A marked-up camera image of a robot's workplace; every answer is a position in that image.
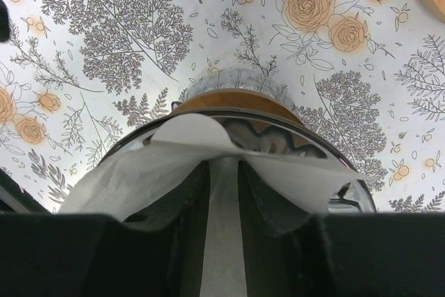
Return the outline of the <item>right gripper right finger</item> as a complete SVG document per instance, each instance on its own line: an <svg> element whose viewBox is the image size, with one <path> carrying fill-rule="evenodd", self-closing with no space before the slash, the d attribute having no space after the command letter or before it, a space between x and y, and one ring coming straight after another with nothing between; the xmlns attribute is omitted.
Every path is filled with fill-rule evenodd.
<svg viewBox="0 0 445 297"><path fill-rule="evenodd" d="M237 181L248 296L297 296L300 256L293 233L309 214L244 161Z"/></svg>

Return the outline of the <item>clear glass dripper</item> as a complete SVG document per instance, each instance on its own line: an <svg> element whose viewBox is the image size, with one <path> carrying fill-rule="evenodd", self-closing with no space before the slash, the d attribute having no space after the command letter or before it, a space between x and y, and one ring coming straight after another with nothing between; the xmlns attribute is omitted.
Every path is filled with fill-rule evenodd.
<svg viewBox="0 0 445 297"><path fill-rule="evenodd" d="M298 154L304 157L329 159L353 169L353 165L338 149L314 132L295 122L242 109L198 110L219 122L230 140L240 149L251 151ZM360 179L346 184L347 190L333 195L329 202L331 212L375 212L376 207L365 182Z"/></svg>

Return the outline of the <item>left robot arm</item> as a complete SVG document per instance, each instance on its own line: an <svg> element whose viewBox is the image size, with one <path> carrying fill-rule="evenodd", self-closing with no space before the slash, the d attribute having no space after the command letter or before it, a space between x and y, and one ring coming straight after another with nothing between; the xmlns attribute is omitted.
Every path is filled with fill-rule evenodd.
<svg viewBox="0 0 445 297"><path fill-rule="evenodd" d="M0 0L0 42L10 39L10 18L6 4Z"/></svg>

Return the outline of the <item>floral table mat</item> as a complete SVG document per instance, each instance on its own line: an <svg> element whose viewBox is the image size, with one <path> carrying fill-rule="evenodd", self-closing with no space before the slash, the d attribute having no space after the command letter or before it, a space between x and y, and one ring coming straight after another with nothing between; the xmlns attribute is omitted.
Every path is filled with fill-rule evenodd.
<svg viewBox="0 0 445 297"><path fill-rule="evenodd" d="M419 0L2 0L1 171L35 209L194 78L243 68L356 169L379 211L444 211L444 25Z"/></svg>

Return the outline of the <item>grey glass server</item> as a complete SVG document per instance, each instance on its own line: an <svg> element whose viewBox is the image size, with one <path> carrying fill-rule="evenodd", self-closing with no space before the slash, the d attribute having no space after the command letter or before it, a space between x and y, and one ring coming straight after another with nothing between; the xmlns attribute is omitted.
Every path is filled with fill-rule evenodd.
<svg viewBox="0 0 445 297"><path fill-rule="evenodd" d="M296 110L287 85L276 82L272 74L243 68L210 70L200 78L194 78L194 82L181 93L179 101L187 102L203 93L219 93L229 89L259 93L279 102L292 112Z"/></svg>

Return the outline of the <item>white paper coffee filter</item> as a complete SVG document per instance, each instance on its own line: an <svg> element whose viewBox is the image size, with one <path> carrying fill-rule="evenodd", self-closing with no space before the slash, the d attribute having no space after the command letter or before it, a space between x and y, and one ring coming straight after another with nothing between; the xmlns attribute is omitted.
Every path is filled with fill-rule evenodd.
<svg viewBox="0 0 445 297"><path fill-rule="evenodd" d="M252 113L172 116L122 139L62 214L174 229L180 296L290 296L291 233L312 214L375 213L362 171L299 125Z"/></svg>

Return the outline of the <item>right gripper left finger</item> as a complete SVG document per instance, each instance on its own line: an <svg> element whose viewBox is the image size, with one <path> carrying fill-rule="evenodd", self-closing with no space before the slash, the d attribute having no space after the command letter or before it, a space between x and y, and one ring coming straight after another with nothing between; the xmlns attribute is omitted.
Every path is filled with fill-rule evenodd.
<svg viewBox="0 0 445 297"><path fill-rule="evenodd" d="M198 296L210 197L209 163L200 163L185 180L124 224L148 233L142 247L139 296Z"/></svg>

